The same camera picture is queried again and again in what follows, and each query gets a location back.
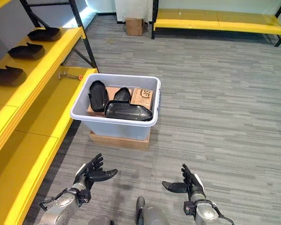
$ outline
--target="white wall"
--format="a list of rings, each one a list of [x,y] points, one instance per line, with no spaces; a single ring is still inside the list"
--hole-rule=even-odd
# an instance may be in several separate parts
[[[115,0],[117,20],[123,21],[123,8],[129,0]],[[152,21],[153,0],[148,0],[148,20]],[[281,0],[159,0],[159,8],[186,8],[232,11],[258,14],[275,14]]]
[[[33,29],[20,1],[13,0],[0,8],[0,59]]]
[[[115,0],[85,0],[88,7],[91,7],[98,13],[115,13]]]
[[[64,2],[64,0],[29,0],[33,3]],[[87,5],[85,0],[75,0],[77,8],[82,11]],[[74,17],[69,5],[32,7],[32,11],[51,27],[61,27]]]

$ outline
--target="plastic bin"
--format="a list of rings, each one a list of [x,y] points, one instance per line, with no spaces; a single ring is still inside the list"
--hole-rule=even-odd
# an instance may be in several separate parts
[[[152,99],[151,121],[118,120],[104,117],[89,116],[89,87],[93,81],[100,80],[106,87],[144,88],[154,91]],[[137,140],[147,139],[150,129],[157,122],[160,80],[153,76],[93,74],[90,75],[76,99],[70,115],[75,120],[81,120],[96,135],[123,137]]]

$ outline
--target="robotic arm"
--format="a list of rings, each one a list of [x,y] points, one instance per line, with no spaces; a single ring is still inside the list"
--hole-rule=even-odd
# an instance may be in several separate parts
[[[193,174],[189,168],[183,164],[181,169],[184,183],[170,183],[163,181],[163,186],[173,193],[187,193],[188,201],[184,202],[184,212],[193,216],[196,225],[212,225],[219,218],[234,222],[225,217],[217,208],[216,204],[206,199],[203,184],[197,174]]]
[[[89,163],[83,164],[77,171],[72,187],[64,189],[56,197],[41,202],[40,207],[45,210],[40,225],[67,225],[70,218],[83,203],[91,199],[90,190],[95,182],[114,177],[118,170],[103,171],[102,154],[98,154]],[[48,210],[45,204],[54,202]]]

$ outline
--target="baseboard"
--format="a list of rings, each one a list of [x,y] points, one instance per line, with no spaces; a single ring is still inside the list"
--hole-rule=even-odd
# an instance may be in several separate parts
[[[123,21],[117,21],[117,24],[126,24],[126,22],[123,22]]]
[[[117,15],[117,13],[98,13],[98,15]]]
[[[89,22],[89,24],[84,27],[85,30],[87,30],[89,28],[89,26],[93,23],[93,21],[95,20],[95,18],[98,16],[98,13],[96,13],[96,15],[93,17],[93,19]]]

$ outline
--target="floor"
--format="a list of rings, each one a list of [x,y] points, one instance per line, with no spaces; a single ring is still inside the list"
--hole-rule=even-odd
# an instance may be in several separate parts
[[[162,208],[173,225],[195,224],[183,212],[186,194],[162,180],[181,181],[186,163],[208,199],[236,225],[281,225],[281,46],[274,36],[231,32],[150,31],[127,36],[114,16],[97,16],[87,34],[101,73],[150,75],[162,82],[161,111],[149,152],[98,147],[75,121],[25,218],[37,224],[37,203],[70,187],[80,166],[101,152],[119,173],[92,188],[92,200],[71,219],[87,225],[108,215],[134,224],[138,196]],[[84,46],[77,47],[85,52]],[[88,66],[73,54],[68,65]]]

